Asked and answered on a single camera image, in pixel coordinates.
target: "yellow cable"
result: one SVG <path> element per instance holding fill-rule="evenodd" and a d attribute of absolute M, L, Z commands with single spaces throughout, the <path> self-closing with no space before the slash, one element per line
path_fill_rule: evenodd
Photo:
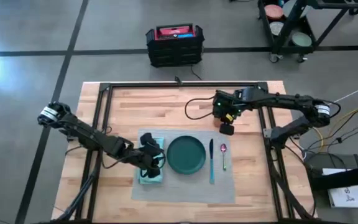
<path fill-rule="evenodd" d="M 333 133 L 334 130 L 335 130 L 335 127 L 336 127 L 337 125 L 339 125 L 342 120 L 346 119 L 347 117 L 349 117 L 349 116 L 351 116 L 352 114 L 357 113 L 357 112 L 358 112 L 358 107 L 357 107 L 356 109 L 354 109 L 354 110 L 348 112 L 347 114 L 341 116 L 341 118 L 339 118 L 339 119 L 334 123 L 334 125 L 332 126 L 331 130 L 329 131 L 328 136 L 331 136 L 331 135 L 332 135 L 332 133 Z M 321 152 L 321 151 L 323 150 L 323 148 L 324 148 L 324 144 L 321 144 L 321 145 L 320 145 L 319 152 Z"/>
<path fill-rule="evenodd" d="M 314 130 L 314 131 L 317 133 L 317 135 L 319 136 L 319 138 L 320 138 L 320 148 L 322 148 L 323 145 L 324 145 L 323 135 L 321 134 L 321 132 L 320 132 L 317 128 L 313 127 L 313 130 Z"/>

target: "green plate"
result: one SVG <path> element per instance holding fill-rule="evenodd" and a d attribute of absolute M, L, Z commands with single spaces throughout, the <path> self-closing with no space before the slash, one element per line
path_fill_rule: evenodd
<path fill-rule="evenodd" d="M 171 142 L 167 159 L 171 168 L 179 174 L 194 174 L 205 163 L 203 143 L 191 136 L 180 136 Z"/>
<path fill-rule="evenodd" d="M 311 46 L 311 38 L 302 32 L 295 32 L 291 36 L 292 42 L 299 47 L 309 47 Z"/>

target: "white paper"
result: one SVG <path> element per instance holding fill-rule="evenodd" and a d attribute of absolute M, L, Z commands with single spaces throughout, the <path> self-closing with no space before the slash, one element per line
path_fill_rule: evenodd
<path fill-rule="evenodd" d="M 345 169 L 323 169 L 323 175 L 343 172 Z M 358 186 L 328 190 L 332 208 L 358 208 Z"/>

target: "wooden table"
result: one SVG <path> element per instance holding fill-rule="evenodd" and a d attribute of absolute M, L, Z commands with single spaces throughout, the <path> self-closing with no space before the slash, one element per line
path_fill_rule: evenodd
<path fill-rule="evenodd" d="M 283 82 L 268 82 L 269 92 L 284 94 Z M 190 120 L 184 114 L 185 103 L 192 98 L 209 98 L 216 88 L 120 88 L 114 89 L 109 115 L 110 134 L 120 135 L 137 145 L 137 130 L 152 129 L 199 129 L 216 130 L 213 117 Z M 238 87 L 219 88 L 233 92 Z M 94 116 L 99 83 L 84 83 L 76 115 L 91 124 Z M 211 101 L 195 101 L 188 107 L 190 116 L 210 113 Z M 99 128 L 103 121 L 102 107 Z M 277 126 L 284 126 L 292 120 L 289 110 L 273 109 Z M 235 135 L 231 141 L 234 183 L 236 188 L 235 204 L 208 203 L 171 203 L 147 202 L 131 199 L 135 167 L 118 164 L 112 169 L 101 169 L 99 188 L 96 197 L 94 222 L 271 222 L 276 221 L 272 189 L 266 162 L 266 153 L 257 111 L 245 111 L 234 122 Z M 69 148 L 77 146 L 70 143 Z M 287 145 L 299 153 L 288 141 Z M 60 179 L 55 207 L 65 209 L 80 189 L 86 150 L 70 152 Z M 283 150 L 291 191 L 306 208 L 311 211 L 313 198 L 309 181 L 303 165 L 289 151 Z M 112 164 L 114 159 L 104 156 L 105 163 Z M 280 191 L 284 214 L 285 202 Z M 86 216 L 87 200 L 83 215 Z M 53 218 L 62 211 L 55 209 Z"/>

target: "wheel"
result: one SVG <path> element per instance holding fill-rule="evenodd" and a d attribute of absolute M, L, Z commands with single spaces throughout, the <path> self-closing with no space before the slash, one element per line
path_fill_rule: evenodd
<path fill-rule="evenodd" d="M 358 14 L 358 8 L 349 9 L 349 15 L 354 16 Z"/>
<path fill-rule="evenodd" d="M 299 54 L 298 58 L 297 58 L 297 62 L 298 63 L 303 63 L 307 60 L 307 58 L 305 58 L 305 56 L 303 54 Z"/>
<path fill-rule="evenodd" d="M 277 63 L 277 62 L 280 60 L 280 58 L 277 56 L 277 54 L 272 54 L 272 53 L 269 53 L 268 59 L 269 59 L 272 63 Z"/>

